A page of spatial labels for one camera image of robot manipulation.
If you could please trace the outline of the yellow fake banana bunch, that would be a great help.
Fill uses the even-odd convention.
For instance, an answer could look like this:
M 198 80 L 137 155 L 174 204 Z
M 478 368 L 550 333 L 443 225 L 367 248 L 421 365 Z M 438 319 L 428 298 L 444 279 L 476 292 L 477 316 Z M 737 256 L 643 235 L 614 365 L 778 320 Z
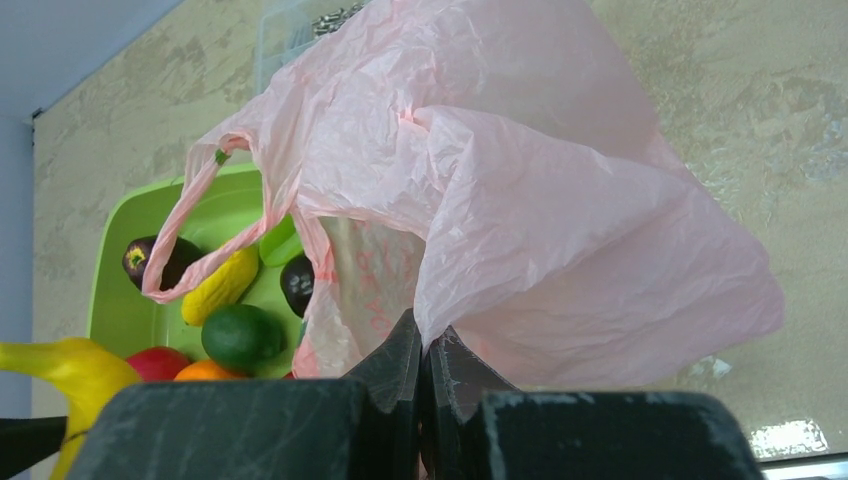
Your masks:
M 1 369 L 50 383 L 68 401 L 68 423 L 51 473 L 64 479 L 102 409 L 122 389 L 142 381 L 125 360 L 88 338 L 1 344 Z

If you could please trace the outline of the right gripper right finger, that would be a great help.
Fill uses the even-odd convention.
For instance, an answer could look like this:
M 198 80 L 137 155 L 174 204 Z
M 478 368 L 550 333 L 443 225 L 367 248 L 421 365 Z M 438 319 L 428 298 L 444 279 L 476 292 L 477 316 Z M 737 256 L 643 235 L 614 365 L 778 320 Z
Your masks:
M 422 364 L 434 479 L 758 479 L 735 417 L 691 392 L 515 388 L 453 330 Z

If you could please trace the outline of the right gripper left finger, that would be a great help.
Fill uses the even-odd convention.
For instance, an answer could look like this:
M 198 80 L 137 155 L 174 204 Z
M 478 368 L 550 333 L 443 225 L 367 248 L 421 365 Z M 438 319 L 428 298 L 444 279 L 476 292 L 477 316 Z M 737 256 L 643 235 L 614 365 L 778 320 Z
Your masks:
M 411 311 L 338 379 L 145 383 L 89 431 L 73 479 L 415 479 L 421 337 Z

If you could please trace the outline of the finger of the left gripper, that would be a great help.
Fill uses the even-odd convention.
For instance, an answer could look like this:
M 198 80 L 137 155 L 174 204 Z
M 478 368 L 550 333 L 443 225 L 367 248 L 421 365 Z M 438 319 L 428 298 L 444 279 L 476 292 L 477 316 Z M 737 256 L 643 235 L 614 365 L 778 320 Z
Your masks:
M 11 479 L 57 453 L 68 418 L 1 419 L 1 478 Z

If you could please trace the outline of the pink plastic bag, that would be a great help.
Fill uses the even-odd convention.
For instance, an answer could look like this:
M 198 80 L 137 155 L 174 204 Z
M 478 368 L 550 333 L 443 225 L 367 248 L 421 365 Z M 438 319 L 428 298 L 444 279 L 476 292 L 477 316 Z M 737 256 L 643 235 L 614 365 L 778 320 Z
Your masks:
M 763 245 L 663 138 L 582 1 L 372 1 L 189 150 L 142 292 L 185 298 L 290 216 L 293 366 L 338 376 L 411 311 L 521 386 L 640 386 L 778 329 Z

